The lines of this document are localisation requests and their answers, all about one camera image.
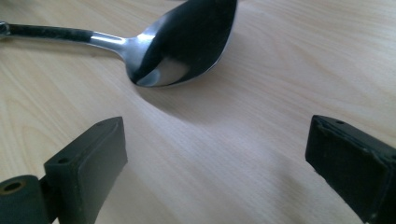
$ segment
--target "wooden surface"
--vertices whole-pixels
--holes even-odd
[[[181,4],[0,1],[0,20],[135,36]],[[123,116],[129,163],[97,223],[361,223],[304,161],[311,117],[396,147],[396,2],[241,0],[209,73],[134,86],[92,47],[0,42],[0,179],[43,163],[97,121]]]

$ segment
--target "wooden table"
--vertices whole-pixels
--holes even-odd
[[[0,2],[0,20],[134,36],[181,4]],[[96,223],[361,223],[304,160],[311,117],[396,147],[396,2],[241,0],[218,65],[185,85],[134,86],[92,47],[0,42],[0,179],[123,116],[129,163]]]

